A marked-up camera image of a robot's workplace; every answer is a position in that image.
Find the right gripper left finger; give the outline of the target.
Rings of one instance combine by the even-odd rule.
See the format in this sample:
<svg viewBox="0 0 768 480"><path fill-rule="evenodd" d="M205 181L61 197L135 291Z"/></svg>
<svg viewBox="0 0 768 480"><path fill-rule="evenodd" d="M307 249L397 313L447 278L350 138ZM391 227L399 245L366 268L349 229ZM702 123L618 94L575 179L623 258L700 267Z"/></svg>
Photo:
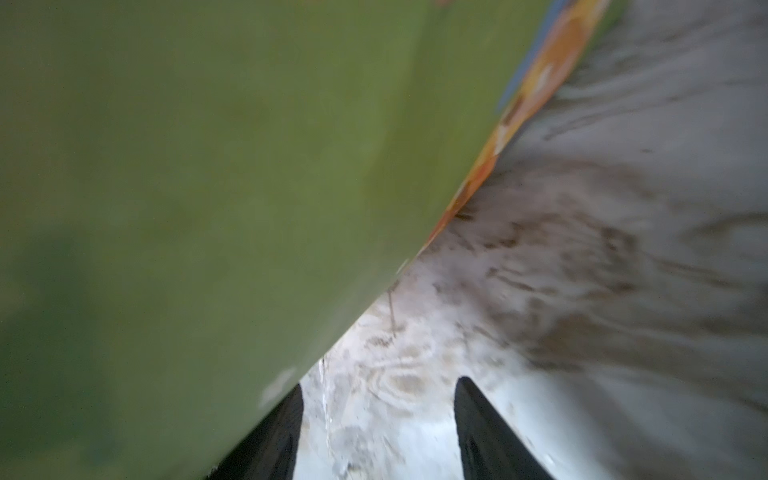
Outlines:
<svg viewBox="0 0 768 480"><path fill-rule="evenodd" d="M206 476L209 480L291 480L304 402L301 385L286 397Z"/></svg>

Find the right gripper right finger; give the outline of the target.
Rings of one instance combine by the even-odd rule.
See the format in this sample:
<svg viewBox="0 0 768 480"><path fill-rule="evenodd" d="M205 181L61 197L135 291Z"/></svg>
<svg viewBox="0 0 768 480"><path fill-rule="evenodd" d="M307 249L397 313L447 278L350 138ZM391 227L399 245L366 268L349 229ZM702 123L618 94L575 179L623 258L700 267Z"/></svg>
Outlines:
<svg viewBox="0 0 768 480"><path fill-rule="evenodd" d="M467 376L455 386L454 417L464 479L553 480Z"/></svg>

